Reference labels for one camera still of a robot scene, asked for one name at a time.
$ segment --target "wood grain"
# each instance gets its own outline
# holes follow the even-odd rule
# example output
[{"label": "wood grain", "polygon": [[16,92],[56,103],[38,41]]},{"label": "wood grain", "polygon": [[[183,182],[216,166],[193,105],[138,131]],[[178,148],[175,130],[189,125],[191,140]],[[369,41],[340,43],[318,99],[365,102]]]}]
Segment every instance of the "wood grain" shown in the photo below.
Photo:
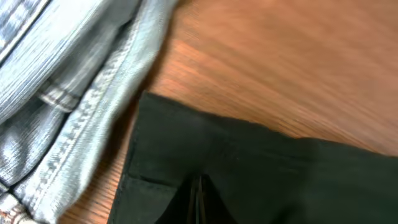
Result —
[{"label": "wood grain", "polygon": [[[186,2],[146,87],[291,136],[397,156],[397,11],[395,0]],[[135,107],[61,223],[106,223]]]}]

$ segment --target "black garment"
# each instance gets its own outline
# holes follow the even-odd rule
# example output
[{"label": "black garment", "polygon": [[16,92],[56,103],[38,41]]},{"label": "black garment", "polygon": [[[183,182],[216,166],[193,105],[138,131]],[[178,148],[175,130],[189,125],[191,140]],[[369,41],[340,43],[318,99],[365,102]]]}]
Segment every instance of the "black garment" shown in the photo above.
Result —
[{"label": "black garment", "polygon": [[191,174],[210,176],[238,224],[398,223],[396,158],[148,93],[108,223],[155,223]]}]

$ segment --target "stitching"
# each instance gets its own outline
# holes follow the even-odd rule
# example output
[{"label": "stitching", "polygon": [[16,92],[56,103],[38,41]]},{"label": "stitching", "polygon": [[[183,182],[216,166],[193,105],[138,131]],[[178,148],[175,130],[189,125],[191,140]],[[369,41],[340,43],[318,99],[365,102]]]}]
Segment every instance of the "stitching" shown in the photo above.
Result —
[{"label": "stitching", "polygon": [[74,93],[72,93],[70,90],[67,90],[66,88],[61,87],[60,84],[57,83],[55,80],[53,80],[51,77],[49,77],[49,78],[47,79],[47,83],[48,83],[49,85],[48,85],[46,88],[51,88],[51,87],[57,88],[57,89],[59,89],[59,90],[61,90],[61,91],[64,91],[66,94],[70,95],[72,98],[77,98],[77,99],[79,99],[79,98],[81,97],[80,95],[74,94]]},{"label": "stitching", "polygon": [[[129,34],[132,33],[132,36],[127,37],[127,40],[125,40],[121,43],[122,49],[118,50],[114,53],[113,58],[111,58],[109,60],[109,63],[108,63],[109,67],[102,71],[103,74],[101,74],[101,72],[100,72],[98,80],[94,82],[94,86],[95,86],[95,84],[97,84],[97,86],[95,86],[95,88],[91,88],[90,90],[88,90],[87,93],[91,92],[91,99],[98,98],[101,96],[101,94],[104,95],[105,91],[107,90],[107,87],[109,86],[109,83],[113,80],[115,74],[117,74],[124,59],[117,66],[115,65],[115,63],[119,62],[119,60],[121,58],[126,58],[126,56],[128,55],[129,49],[134,44],[134,41],[136,39],[140,24],[141,24],[141,17],[137,16],[136,22],[134,23],[134,25],[132,25],[131,30],[128,31]],[[95,107],[100,102],[100,99],[101,98],[96,99],[96,100],[98,100],[96,105],[91,105],[90,104],[91,100],[90,100],[90,102],[83,101],[83,103],[82,103],[83,109],[79,110],[79,111],[81,111],[81,116],[78,118],[77,121],[75,121],[72,124],[72,126],[74,128],[72,128],[70,130],[70,132],[68,134],[66,134],[67,137],[61,143],[62,145],[60,146],[60,153],[57,155],[58,157],[55,158],[53,161],[50,161],[47,164],[47,166],[48,166],[47,175],[41,179],[39,186],[36,188],[36,191],[34,193],[36,198],[32,199],[30,202],[33,211],[37,209],[37,206],[39,206],[40,201],[42,200],[43,196],[45,195],[44,189],[48,188],[51,181],[53,181],[53,179],[56,176],[56,173],[57,173],[56,171],[59,170],[61,168],[62,164],[66,161],[66,159],[69,155],[68,152],[70,152],[70,150],[73,147],[73,144],[75,144],[76,140],[79,138],[80,133],[86,127],[86,122],[90,119],[90,112],[92,115],[92,113],[95,110]]]},{"label": "stitching", "polygon": [[66,104],[66,103],[62,103],[61,102],[61,98],[62,98],[62,96],[60,96],[60,97],[58,97],[58,98],[56,98],[56,97],[53,97],[52,95],[50,95],[50,94],[45,94],[45,93],[43,93],[43,92],[41,92],[41,91],[39,91],[39,94],[42,94],[43,95],[43,98],[48,98],[49,99],[49,101],[51,101],[51,102],[49,102],[49,103],[53,103],[53,104],[56,104],[56,105],[60,105],[61,107],[63,107],[63,108],[65,108],[66,110],[68,110],[68,111],[71,111],[71,110],[73,110],[74,109],[74,106],[70,106],[70,105],[68,105],[68,104]]}]

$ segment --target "wooden table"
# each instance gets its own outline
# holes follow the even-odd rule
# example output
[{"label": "wooden table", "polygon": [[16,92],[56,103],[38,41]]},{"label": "wooden table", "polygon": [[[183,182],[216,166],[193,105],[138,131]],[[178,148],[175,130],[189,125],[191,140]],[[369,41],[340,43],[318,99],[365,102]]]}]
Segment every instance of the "wooden table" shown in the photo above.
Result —
[{"label": "wooden table", "polygon": [[[199,110],[398,155],[398,1],[181,4],[144,87]],[[61,223],[106,223],[135,99]]]}]

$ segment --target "jeans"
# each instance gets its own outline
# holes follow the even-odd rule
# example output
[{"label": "jeans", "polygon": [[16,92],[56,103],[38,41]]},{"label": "jeans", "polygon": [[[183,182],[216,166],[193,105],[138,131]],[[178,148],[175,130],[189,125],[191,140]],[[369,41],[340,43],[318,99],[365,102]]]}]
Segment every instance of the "jeans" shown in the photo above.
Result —
[{"label": "jeans", "polygon": [[30,1],[41,14],[0,48],[0,223],[55,223],[77,200],[176,2]]}]

